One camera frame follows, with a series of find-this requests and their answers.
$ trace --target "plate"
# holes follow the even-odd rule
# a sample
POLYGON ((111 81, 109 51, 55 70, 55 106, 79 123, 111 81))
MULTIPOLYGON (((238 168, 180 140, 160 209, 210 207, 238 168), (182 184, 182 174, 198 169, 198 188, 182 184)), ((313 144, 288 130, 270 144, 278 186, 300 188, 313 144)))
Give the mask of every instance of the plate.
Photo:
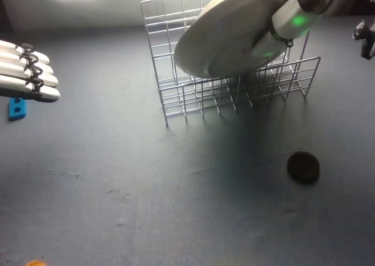
POLYGON ((256 57, 253 45, 270 30, 273 14, 287 0, 212 0, 182 35, 175 63, 201 77, 245 74, 276 59, 284 50, 256 57))

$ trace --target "orange object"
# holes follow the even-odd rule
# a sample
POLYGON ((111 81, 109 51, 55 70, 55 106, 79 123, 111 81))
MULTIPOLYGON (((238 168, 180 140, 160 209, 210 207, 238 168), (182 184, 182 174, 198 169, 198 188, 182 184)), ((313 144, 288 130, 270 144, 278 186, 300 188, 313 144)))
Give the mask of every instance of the orange object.
POLYGON ((47 266, 47 265, 41 261, 34 260, 34 261, 28 262, 25 266, 47 266))

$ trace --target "dish rack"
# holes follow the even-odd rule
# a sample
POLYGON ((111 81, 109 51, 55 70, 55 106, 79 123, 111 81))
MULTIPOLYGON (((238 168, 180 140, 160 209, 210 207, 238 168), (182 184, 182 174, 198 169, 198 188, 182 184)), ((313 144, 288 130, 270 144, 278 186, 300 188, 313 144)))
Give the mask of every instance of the dish rack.
POLYGON ((156 83, 166 126, 168 118, 191 112, 204 112, 246 101, 251 107, 258 101, 270 103, 275 97, 287 101, 290 93, 304 98, 321 61, 320 57, 304 59, 309 33, 285 47, 280 57, 265 67, 243 76, 201 79, 184 73, 175 64, 173 51, 182 34, 198 18, 211 0, 147 0, 141 3, 146 34, 154 66, 156 83))

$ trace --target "table surface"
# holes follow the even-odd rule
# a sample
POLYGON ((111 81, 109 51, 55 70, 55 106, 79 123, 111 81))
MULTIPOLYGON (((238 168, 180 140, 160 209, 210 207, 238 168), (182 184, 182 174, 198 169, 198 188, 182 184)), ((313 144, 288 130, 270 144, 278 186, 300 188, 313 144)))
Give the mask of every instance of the table surface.
POLYGON ((308 99, 171 118, 141 28, 23 35, 61 99, 7 121, 0 99, 0 265, 372 265, 375 62, 359 18, 322 21, 308 99), (286 162, 309 151, 313 186, 286 162))

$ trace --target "blue plastic block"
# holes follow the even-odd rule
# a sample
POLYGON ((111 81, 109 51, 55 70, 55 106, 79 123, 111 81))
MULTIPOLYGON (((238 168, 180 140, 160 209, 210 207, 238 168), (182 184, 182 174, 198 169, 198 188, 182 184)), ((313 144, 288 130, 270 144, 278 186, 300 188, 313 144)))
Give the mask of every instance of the blue plastic block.
POLYGON ((9 120, 15 121, 24 118, 28 114, 26 100, 22 98, 11 98, 9 100, 9 120))

